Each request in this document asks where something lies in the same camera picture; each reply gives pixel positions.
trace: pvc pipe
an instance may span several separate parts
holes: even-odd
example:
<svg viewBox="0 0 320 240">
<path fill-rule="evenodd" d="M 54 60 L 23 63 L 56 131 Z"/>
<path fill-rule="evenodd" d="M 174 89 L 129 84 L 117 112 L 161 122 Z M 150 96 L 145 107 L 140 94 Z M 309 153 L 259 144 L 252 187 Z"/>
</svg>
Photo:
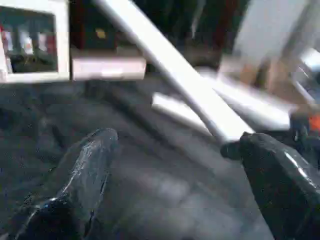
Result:
<svg viewBox="0 0 320 240">
<path fill-rule="evenodd" d="M 290 115 L 298 109 L 289 103 L 266 92 L 254 89 L 230 77 L 209 69 L 198 71 L 211 83 L 215 92 L 240 116 L 264 130 L 288 130 Z"/>
<path fill-rule="evenodd" d="M 186 98 L 188 104 L 221 144 L 239 140 L 244 132 L 254 132 L 132 1 L 95 2 Z"/>
</svg>

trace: white pipe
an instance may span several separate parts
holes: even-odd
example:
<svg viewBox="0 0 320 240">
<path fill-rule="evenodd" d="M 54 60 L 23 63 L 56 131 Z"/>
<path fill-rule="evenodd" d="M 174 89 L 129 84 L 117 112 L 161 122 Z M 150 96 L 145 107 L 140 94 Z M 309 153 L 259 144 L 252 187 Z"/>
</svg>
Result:
<svg viewBox="0 0 320 240">
<path fill-rule="evenodd" d="M 180 91 L 220 143 L 237 141 L 244 132 L 254 132 L 132 1 L 95 2 Z"/>
<path fill-rule="evenodd" d="M 290 128 L 290 115 L 298 109 L 296 104 L 254 89 L 223 74 L 217 75 L 209 69 L 200 69 L 198 72 L 211 83 L 215 92 L 233 110 L 257 126 L 265 130 Z"/>
<path fill-rule="evenodd" d="M 287 130 L 290 128 L 290 114 L 297 109 L 296 105 L 224 76 L 219 76 L 216 79 L 214 72 L 207 70 L 199 72 L 234 110 L 246 116 L 256 126 L 264 130 Z M 153 94 L 152 108 L 205 135 L 211 135 L 198 115 L 183 101 L 156 92 Z"/>
</svg>

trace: dark gray fabric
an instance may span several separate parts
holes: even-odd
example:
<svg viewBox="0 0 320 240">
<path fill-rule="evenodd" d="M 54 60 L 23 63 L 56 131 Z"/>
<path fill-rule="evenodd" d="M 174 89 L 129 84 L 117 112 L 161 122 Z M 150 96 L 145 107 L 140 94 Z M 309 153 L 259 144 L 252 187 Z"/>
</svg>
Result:
<svg viewBox="0 0 320 240">
<path fill-rule="evenodd" d="M 33 91 L 44 116 L 59 129 L 61 154 L 95 129 L 117 131 L 120 148 L 92 239 L 273 239 L 242 166 L 223 159 L 211 139 L 151 109 L 153 92 L 177 94 L 162 79 L 89 86 L 86 97 L 71 84 L 38 85 Z M 25 156 L 23 162 L 36 164 L 35 173 L 21 172 L 4 157 L 2 173 L 8 174 L 1 174 L 0 181 L 6 189 L 12 189 L 7 179 L 21 176 L 30 176 L 37 185 L 57 164 L 38 157 L 35 145 L 28 143 L 32 157 Z M 6 197 L 1 191 L 1 222 L 13 214 L 28 189 L 8 190 Z"/>
</svg>

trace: bottle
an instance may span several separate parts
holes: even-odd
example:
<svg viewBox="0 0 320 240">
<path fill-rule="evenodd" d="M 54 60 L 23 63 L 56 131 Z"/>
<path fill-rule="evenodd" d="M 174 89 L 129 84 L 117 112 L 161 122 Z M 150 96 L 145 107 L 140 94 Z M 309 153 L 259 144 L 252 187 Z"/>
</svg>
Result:
<svg viewBox="0 0 320 240">
<path fill-rule="evenodd" d="M 34 54 L 34 47 L 32 43 L 32 38 L 30 37 L 30 33 L 26 27 L 20 27 L 19 29 L 19 40 L 20 46 L 23 52 L 27 55 Z"/>
</svg>

